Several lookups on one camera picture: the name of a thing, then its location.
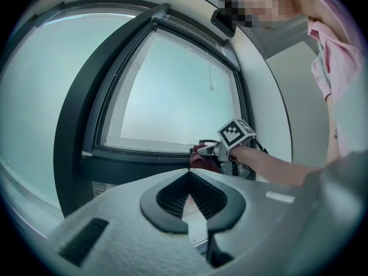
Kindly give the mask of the dark fixed window frame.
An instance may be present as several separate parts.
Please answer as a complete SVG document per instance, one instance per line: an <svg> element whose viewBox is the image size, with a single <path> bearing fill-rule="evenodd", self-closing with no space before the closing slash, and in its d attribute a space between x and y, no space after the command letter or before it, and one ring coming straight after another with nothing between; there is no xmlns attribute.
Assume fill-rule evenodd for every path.
<svg viewBox="0 0 368 276"><path fill-rule="evenodd" d="M59 7L62 10L111 7L114 10L139 11L132 22L114 31L90 55L64 100L53 149L55 185L64 216L70 215L92 199L94 182L121 185L189 166L189 152L150 153L135 149L103 148L98 144L117 78L153 30L163 29L175 34L228 66L235 76L241 116L250 127L255 127L247 83L238 62L230 61L204 39L165 20L165 16L173 16L217 39L214 33L196 20L173 10L167 3L158 5L142 0L81 0L62 3Z"/></svg>

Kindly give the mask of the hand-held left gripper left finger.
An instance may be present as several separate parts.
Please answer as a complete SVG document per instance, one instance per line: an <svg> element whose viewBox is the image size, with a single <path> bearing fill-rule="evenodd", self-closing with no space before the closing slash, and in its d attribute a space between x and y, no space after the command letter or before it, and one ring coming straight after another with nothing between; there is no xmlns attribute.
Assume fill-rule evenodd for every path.
<svg viewBox="0 0 368 276"><path fill-rule="evenodd" d="M159 182L183 170L154 175L116 186L70 214L48 236L49 246L64 254L68 244L93 219L107 222L91 251L79 265L83 276L200 276L213 267L193 247L187 235L156 229L140 210L140 197Z"/></svg>

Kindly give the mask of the person's pink shirt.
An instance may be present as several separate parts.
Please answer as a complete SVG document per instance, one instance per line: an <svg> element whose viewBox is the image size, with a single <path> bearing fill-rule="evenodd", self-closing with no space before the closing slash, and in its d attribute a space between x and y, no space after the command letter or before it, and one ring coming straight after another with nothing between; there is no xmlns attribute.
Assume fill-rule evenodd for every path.
<svg viewBox="0 0 368 276"><path fill-rule="evenodd" d="M312 72L323 96L332 95L337 103L362 71L367 48L362 32L341 0L319 1L337 20L348 39L344 43L326 24L308 20L308 35L317 41L320 51L312 63Z"/></svg>

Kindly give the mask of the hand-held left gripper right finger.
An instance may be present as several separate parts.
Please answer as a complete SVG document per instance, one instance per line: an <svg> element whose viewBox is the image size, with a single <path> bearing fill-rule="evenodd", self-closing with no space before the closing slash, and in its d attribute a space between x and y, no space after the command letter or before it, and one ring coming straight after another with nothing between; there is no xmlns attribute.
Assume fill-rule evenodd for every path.
<svg viewBox="0 0 368 276"><path fill-rule="evenodd" d="M318 175L301 187L249 181L191 169L199 193L219 203L207 220L207 256L189 262L190 276L304 276L297 248L312 214Z"/></svg>

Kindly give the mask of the frosted hinged window sash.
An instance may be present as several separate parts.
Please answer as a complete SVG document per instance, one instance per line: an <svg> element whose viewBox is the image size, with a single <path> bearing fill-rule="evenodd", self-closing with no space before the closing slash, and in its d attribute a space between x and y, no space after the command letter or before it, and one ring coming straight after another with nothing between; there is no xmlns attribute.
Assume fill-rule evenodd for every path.
<svg viewBox="0 0 368 276"><path fill-rule="evenodd" d="M185 29L238 62L228 43L211 44ZM233 118L245 119L230 68L193 43L157 29L118 76L98 144L118 150L191 154L199 140L218 140L217 131Z"/></svg>

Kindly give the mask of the person's right forearm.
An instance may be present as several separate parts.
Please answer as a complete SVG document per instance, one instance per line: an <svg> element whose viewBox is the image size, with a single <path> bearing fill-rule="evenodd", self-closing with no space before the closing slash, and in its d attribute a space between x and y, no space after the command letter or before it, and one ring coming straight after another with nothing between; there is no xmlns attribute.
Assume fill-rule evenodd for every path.
<svg viewBox="0 0 368 276"><path fill-rule="evenodd" d="M321 170L321 168L286 162L243 145L233 148L230 156L237 162L250 167L270 183L301 186L308 174Z"/></svg>

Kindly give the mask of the person's left forearm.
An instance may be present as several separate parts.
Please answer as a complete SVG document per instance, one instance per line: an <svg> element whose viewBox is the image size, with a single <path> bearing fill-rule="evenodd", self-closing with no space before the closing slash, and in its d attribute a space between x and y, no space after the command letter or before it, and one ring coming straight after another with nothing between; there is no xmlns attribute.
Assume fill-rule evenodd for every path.
<svg viewBox="0 0 368 276"><path fill-rule="evenodd" d="M328 108L328 121L329 121L329 138L328 138L328 150L326 158L326 164L328 164L337 159L340 155L338 146L337 126L334 118L334 106L333 106L334 103L332 95L329 94L325 100Z"/></svg>

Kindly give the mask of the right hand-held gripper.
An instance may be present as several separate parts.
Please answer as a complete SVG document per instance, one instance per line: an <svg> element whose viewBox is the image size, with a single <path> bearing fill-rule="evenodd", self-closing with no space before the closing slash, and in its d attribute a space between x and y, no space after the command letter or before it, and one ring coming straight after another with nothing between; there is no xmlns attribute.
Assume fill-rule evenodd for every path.
<svg viewBox="0 0 368 276"><path fill-rule="evenodd" d="M239 145L247 145L255 138L256 133L242 119L233 118L217 131L219 144L206 145L200 148L201 156L217 156L224 174L246 178L249 170L242 170L238 162L231 159L231 150Z"/></svg>

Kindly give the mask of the dark red cloth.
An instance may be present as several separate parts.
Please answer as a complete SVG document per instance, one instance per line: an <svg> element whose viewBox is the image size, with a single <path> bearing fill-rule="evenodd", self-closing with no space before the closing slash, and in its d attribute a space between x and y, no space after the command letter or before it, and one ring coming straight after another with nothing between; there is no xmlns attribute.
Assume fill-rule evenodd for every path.
<svg viewBox="0 0 368 276"><path fill-rule="evenodd" d="M206 147L204 143L199 143L193 147L193 152L190 157L190 167L191 168L201 168L204 170L213 171L215 173L220 173L217 164L211 156L201 156L198 154L198 150Z"/></svg>

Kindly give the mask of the small low glass pane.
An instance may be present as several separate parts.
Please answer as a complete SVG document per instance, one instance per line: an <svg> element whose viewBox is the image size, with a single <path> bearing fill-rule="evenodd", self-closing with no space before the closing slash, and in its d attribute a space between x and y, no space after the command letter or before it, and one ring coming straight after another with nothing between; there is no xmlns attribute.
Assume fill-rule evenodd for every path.
<svg viewBox="0 0 368 276"><path fill-rule="evenodd" d="M104 193L105 191L116 187L116 185L115 184L101 183L101 182L93 181L92 182L92 187L93 187L94 197L97 197L100 194Z"/></svg>

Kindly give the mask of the large frosted glass pane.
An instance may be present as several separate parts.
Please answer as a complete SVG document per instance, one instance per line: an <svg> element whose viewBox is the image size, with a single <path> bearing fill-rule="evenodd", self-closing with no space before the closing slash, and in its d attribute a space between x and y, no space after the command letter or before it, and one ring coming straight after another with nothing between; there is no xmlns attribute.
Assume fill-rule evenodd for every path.
<svg viewBox="0 0 368 276"><path fill-rule="evenodd" d="M98 12L46 22L31 31L0 76L0 163L54 207L53 144L63 102L89 56L130 19Z"/></svg>

